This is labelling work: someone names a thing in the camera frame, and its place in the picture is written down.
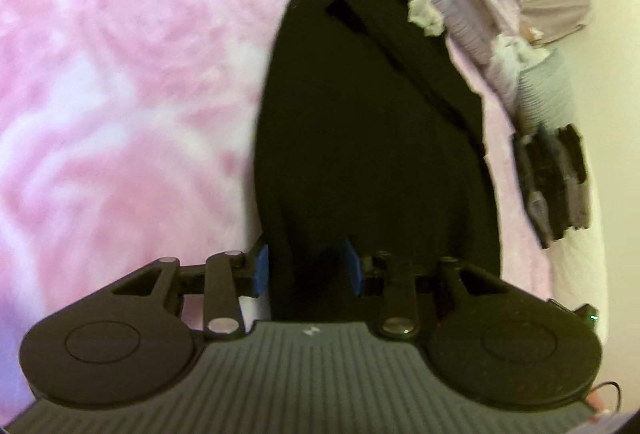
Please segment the black sweater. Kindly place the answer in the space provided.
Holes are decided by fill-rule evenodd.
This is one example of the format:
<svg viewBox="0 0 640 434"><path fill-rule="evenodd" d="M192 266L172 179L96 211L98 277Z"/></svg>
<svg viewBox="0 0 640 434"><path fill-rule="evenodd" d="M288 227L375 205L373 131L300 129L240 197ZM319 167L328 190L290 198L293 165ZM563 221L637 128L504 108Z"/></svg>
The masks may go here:
<svg viewBox="0 0 640 434"><path fill-rule="evenodd" d="M409 0L291 0L272 48L254 180L271 316L330 321L349 262L501 270L483 103Z"/></svg>

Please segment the stack of folded clothes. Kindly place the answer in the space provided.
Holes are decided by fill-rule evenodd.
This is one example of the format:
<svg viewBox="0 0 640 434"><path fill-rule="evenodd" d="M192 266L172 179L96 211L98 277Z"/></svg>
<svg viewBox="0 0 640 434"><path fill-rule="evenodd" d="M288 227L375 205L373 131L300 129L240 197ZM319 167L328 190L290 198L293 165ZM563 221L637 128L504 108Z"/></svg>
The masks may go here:
<svg viewBox="0 0 640 434"><path fill-rule="evenodd" d="M540 246L565 237L567 230L591 226L591 191L582 136L570 124L552 131L511 136L522 201Z"/></svg>

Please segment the grey striped pillow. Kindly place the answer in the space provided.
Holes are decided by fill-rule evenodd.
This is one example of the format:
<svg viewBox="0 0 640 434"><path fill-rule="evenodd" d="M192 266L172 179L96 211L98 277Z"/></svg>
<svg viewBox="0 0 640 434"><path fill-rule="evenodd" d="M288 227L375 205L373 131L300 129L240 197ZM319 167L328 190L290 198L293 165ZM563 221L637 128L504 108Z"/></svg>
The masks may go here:
<svg viewBox="0 0 640 434"><path fill-rule="evenodd" d="M570 73L559 50L521 71L515 115L526 135L535 134L540 125L556 129L578 122Z"/></svg>

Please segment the pink floral bed blanket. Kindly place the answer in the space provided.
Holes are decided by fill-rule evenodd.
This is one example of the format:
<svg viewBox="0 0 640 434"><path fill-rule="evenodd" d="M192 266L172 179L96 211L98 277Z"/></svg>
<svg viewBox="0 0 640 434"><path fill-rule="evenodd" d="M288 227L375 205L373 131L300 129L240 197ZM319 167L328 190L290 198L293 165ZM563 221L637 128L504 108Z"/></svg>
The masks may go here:
<svg viewBox="0 0 640 434"><path fill-rule="evenodd" d="M258 235L253 141L289 0L1 0L1 419L21 340L152 259Z"/></svg>

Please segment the hanging pink garment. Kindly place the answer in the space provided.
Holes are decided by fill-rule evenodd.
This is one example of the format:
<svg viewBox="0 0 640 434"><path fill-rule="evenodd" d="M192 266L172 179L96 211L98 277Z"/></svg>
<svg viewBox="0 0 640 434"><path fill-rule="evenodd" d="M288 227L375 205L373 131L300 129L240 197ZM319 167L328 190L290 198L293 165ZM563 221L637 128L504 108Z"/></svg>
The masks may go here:
<svg viewBox="0 0 640 434"><path fill-rule="evenodd" d="M591 16L591 0L523 0L521 35L532 45L548 45L587 26Z"/></svg>

